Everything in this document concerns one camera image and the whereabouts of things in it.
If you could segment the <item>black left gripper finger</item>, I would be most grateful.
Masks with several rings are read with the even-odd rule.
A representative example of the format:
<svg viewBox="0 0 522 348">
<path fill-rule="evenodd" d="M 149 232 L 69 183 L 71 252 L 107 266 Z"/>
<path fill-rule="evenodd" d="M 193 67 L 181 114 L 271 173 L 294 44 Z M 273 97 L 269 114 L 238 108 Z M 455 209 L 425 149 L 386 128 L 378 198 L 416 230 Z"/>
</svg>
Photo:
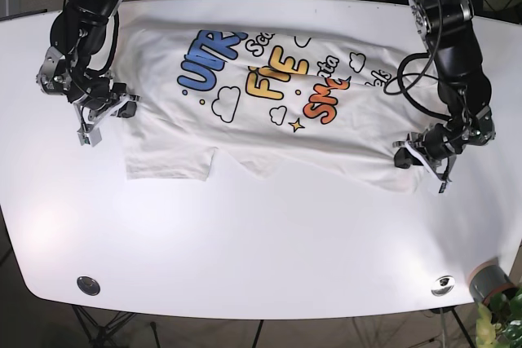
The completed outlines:
<svg viewBox="0 0 522 348">
<path fill-rule="evenodd" d="M 409 136 L 406 140 L 395 141 L 392 146 L 396 149 L 394 165 L 404 170 L 414 165 L 435 169 L 445 158 L 440 144 L 427 136 Z"/>
<path fill-rule="evenodd" d="M 425 169 L 429 174 L 428 188 L 435 195 L 444 194 L 452 180 L 450 174 L 453 170 L 457 157 L 451 156 L 443 162 L 427 161 Z"/>
</svg>

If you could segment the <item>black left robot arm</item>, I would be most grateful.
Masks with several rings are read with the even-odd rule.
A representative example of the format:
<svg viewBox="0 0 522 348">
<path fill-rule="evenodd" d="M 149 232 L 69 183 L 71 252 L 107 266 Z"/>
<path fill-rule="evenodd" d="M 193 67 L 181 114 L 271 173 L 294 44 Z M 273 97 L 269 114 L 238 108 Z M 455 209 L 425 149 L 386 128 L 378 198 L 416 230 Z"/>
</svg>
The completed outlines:
<svg viewBox="0 0 522 348">
<path fill-rule="evenodd" d="M 454 163 L 465 147 L 484 146 L 495 137 L 490 107 L 492 86 L 482 68 L 471 0 L 409 0 L 409 7 L 426 50 L 404 58 L 392 81 L 398 85 L 399 95 L 437 123 L 394 143 L 394 164 L 401 169 L 423 166 L 440 184 L 439 191 L 444 192 Z M 447 114 L 427 109 L 410 95 L 412 86 L 405 84 L 409 75 L 405 69 L 418 59 L 427 63 L 421 72 L 414 73 L 414 80 L 420 82 L 430 67 L 436 69 L 437 92 Z"/>
</svg>

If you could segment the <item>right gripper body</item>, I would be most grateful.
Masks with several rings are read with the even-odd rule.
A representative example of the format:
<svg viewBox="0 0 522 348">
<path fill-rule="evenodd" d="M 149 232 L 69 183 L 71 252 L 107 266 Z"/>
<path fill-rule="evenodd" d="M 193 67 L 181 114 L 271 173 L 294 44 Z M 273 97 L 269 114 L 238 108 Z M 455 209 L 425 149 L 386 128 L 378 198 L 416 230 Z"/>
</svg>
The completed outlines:
<svg viewBox="0 0 522 348">
<path fill-rule="evenodd" d="M 122 84 L 113 81 L 109 70 L 99 73 L 85 67 L 91 57 L 67 58 L 55 46 L 50 46 L 38 70 L 36 82 L 46 95 L 64 96 L 79 118 L 100 119 L 113 116 L 122 107 Z"/>
</svg>

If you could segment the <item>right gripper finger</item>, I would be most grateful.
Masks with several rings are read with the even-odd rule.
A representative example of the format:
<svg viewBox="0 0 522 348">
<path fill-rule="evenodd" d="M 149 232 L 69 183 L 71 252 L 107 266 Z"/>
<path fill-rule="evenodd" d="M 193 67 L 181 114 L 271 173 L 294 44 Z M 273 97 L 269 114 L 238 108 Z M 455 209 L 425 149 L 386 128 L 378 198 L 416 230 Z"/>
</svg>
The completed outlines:
<svg viewBox="0 0 522 348">
<path fill-rule="evenodd" d="M 74 104 L 73 108 L 80 122 L 77 131 L 80 144 L 95 147 L 102 140 L 100 125 L 112 112 L 109 109 L 93 110 L 80 104 Z"/>
<path fill-rule="evenodd" d="M 109 98 L 109 104 L 102 112 L 103 118 L 132 118 L 140 101 L 139 95 L 133 95 L 128 91 L 126 83 L 114 83 Z"/>
</svg>

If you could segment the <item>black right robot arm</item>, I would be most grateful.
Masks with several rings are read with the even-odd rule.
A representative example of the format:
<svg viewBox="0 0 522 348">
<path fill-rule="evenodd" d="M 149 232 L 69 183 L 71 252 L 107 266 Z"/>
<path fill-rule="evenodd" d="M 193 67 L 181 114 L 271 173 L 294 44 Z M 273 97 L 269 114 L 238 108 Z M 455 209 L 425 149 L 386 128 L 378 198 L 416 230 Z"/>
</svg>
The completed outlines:
<svg viewBox="0 0 522 348">
<path fill-rule="evenodd" d="M 62 95 L 80 122 L 82 145 L 94 147 L 100 124 L 109 117 L 135 115 L 139 96 L 113 79 L 123 0 L 64 0 L 50 31 L 50 46 L 36 76 L 47 95 Z"/>
</svg>

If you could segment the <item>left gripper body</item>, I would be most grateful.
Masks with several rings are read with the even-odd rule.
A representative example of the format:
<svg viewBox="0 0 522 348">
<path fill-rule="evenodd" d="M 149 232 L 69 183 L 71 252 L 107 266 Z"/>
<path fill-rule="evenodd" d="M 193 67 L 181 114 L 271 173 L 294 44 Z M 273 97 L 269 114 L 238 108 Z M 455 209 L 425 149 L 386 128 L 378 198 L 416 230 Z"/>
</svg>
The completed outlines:
<svg viewBox="0 0 522 348">
<path fill-rule="evenodd" d="M 465 121 L 454 118 L 432 129 L 432 158 L 442 161 L 462 154 L 467 145 L 484 146 L 496 136 L 491 112 L 480 112 Z"/>
</svg>

